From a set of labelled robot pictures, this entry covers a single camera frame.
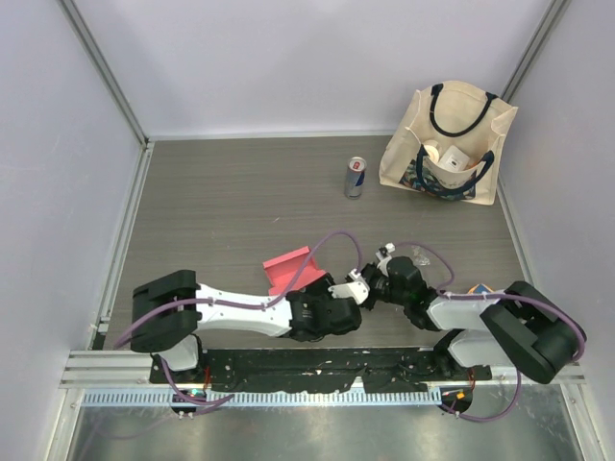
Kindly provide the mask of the clear plastic wrapper scrap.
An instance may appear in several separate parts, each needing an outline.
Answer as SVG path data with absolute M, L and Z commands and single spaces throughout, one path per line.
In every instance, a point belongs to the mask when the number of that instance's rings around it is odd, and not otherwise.
M 424 267 L 431 264 L 431 260 L 425 253 L 424 249 L 417 245 L 411 246 L 412 256 L 411 259 L 416 266 Z

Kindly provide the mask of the pink paper box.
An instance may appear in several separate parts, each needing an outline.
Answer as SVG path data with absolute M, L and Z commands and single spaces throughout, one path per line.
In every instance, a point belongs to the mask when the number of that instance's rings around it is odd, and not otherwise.
M 284 255 L 276 256 L 262 263 L 265 275 L 271 284 L 271 287 L 268 290 L 268 294 L 270 296 L 280 295 L 284 291 L 288 283 L 296 275 L 310 251 L 311 248 L 309 246 L 304 246 Z M 318 266 L 315 258 L 312 256 L 298 280 L 293 284 L 292 290 L 304 288 L 325 275 L 326 272 Z

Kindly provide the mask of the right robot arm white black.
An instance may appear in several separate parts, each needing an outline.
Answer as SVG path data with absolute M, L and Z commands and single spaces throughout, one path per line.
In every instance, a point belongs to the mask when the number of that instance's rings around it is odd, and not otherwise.
M 395 304 L 415 327 L 447 333 L 433 357 L 435 371 L 446 379 L 467 368 L 511 366 L 549 384 L 584 352 L 582 327 L 525 281 L 495 292 L 444 292 L 429 286 L 407 256 L 368 264 L 361 276 L 369 286 L 365 307 Z

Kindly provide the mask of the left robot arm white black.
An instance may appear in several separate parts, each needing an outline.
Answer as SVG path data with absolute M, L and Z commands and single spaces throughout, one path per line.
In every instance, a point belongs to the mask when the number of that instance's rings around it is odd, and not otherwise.
M 256 332 L 298 342 L 343 335 L 361 324 L 360 306 L 368 298 L 364 279 L 353 272 L 336 284 L 330 274 L 299 290 L 277 296 L 221 291 L 180 270 L 143 284 L 133 292 L 133 352 L 158 354 L 182 382 L 197 381 L 205 370 L 199 330 Z

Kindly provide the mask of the orange blue small box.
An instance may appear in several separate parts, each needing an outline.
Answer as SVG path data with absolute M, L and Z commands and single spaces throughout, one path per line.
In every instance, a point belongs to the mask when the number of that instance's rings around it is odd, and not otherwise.
M 474 287 L 472 287 L 469 291 L 468 294 L 469 295 L 483 295 L 483 294 L 490 294 L 493 293 L 494 290 L 491 289 L 489 286 L 487 286 L 484 283 L 479 283 L 477 285 L 475 285 Z

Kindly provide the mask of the white box in bag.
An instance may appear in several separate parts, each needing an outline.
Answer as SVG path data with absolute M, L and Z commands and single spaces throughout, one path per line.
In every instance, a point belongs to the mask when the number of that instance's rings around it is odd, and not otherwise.
M 440 158 L 438 165 L 446 171 L 458 173 L 465 171 L 470 158 L 455 145 L 451 145 Z

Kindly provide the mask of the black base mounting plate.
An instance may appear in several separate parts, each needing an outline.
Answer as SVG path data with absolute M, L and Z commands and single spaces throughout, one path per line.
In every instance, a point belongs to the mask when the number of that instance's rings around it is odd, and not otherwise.
M 217 349 L 194 370 L 171 372 L 177 384 L 217 392 L 343 393 L 356 378 L 369 394 L 423 391 L 429 382 L 485 381 L 488 366 L 463 368 L 442 351 L 420 348 Z

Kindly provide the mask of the silver blue drink can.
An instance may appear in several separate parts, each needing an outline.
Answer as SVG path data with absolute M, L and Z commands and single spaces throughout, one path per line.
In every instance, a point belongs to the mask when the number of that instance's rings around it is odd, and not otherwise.
M 348 161 L 344 193 L 349 199 L 359 198 L 362 192 L 366 172 L 366 160 L 353 157 Z

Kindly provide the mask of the white tape roll in bag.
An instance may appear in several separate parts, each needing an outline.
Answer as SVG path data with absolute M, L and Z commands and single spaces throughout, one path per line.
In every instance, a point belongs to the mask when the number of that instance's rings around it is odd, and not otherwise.
M 424 149 L 428 154 L 430 161 L 437 164 L 440 160 L 440 145 L 437 141 L 431 139 L 423 143 Z

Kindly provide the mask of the beige canvas tote bag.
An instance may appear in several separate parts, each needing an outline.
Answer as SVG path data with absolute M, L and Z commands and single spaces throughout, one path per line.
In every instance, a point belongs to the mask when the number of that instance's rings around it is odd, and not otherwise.
M 491 206 L 495 202 L 504 142 L 518 109 L 474 85 L 447 81 L 417 90 L 388 142 L 380 184 L 428 193 L 447 201 Z M 435 140 L 440 157 L 455 145 L 471 160 L 453 173 L 434 164 L 423 143 Z

